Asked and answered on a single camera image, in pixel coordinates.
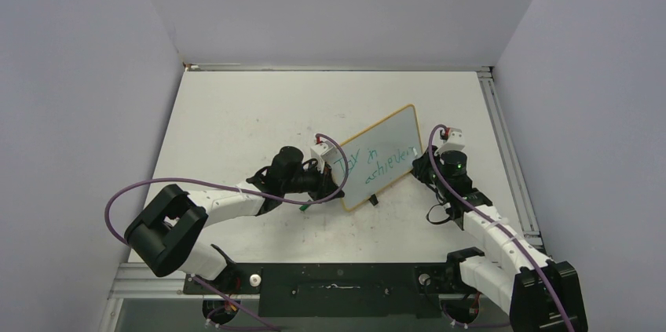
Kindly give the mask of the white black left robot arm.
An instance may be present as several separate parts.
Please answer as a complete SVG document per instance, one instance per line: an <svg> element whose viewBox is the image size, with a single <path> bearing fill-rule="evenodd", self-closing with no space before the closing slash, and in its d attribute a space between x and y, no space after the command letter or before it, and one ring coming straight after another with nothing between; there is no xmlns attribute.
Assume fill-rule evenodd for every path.
<svg viewBox="0 0 666 332"><path fill-rule="evenodd" d="M177 184L162 188L126 228L123 238L158 277L181 271L203 278L217 294L234 282L234 261L199 236L206 227L237 217L257 217L306 193L315 202L342 198L332 168L322 159L305 160L286 146L270 165L235 187L188 192Z"/></svg>

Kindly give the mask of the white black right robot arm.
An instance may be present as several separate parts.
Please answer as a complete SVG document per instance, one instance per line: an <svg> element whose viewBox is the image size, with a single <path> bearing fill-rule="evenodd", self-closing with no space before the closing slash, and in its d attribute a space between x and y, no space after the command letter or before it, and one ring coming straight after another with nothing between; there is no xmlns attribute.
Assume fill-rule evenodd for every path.
<svg viewBox="0 0 666 332"><path fill-rule="evenodd" d="M587 331L579 276L567 261L540 252L503 219L467 175L467 155L434 146L412 163L412 175L435 191L447 221L477 247L448 254L447 286L484 294L515 331Z"/></svg>

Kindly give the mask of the yellow framed whiteboard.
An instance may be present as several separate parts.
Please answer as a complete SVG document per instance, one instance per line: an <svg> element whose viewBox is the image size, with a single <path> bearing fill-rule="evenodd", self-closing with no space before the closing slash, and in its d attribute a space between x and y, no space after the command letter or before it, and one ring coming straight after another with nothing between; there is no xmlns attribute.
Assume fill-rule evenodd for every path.
<svg viewBox="0 0 666 332"><path fill-rule="evenodd" d="M379 193L412 170L412 161L423 154L415 106L407 104L341 144L326 155L332 177L340 185L349 171L341 198L343 209L352 212L371 195ZM419 153L415 157L412 148Z"/></svg>

